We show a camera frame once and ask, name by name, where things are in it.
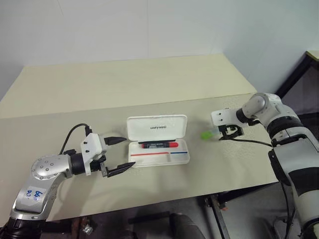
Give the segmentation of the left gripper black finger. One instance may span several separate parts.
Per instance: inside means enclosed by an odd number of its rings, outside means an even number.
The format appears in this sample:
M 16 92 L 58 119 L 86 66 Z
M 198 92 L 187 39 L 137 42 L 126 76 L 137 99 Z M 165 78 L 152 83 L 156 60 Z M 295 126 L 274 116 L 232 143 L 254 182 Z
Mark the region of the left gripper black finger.
M 133 167 L 134 165 L 135 165 L 135 162 L 128 162 L 128 163 L 118 165 L 116 168 L 111 169 L 111 170 L 106 168 L 107 177 L 112 177 L 112 176 L 121 174 L 121 173 L 127 171 L 128 169 L 130 169 L 131 167 Z
M 115 145 L 123 141 L 126 141 L 126 138 L 121 136 L 110 136 L 104 138 L 104 142 L 108 146 Z

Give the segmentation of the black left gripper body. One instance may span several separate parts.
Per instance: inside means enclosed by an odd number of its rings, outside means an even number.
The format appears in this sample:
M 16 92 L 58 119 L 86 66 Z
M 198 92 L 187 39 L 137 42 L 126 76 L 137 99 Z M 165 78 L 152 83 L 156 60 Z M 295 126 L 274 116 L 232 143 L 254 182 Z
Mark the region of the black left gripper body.
M 103 155 L 97 160 L 93 160 L 90 163 L 91 172 L 100 171 L 102 173 L 102 177 L 108 176 L 108 169 L 105 166 L 106 156 Z

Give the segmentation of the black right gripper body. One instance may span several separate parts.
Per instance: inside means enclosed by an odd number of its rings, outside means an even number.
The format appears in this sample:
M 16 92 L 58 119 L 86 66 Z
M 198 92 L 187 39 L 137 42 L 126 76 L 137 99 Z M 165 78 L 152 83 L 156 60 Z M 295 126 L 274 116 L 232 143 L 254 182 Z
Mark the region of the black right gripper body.
M 228 139 L 240 136 L 240 127 L 237 125 L 228 125 L 225 130 L 225 137 Z

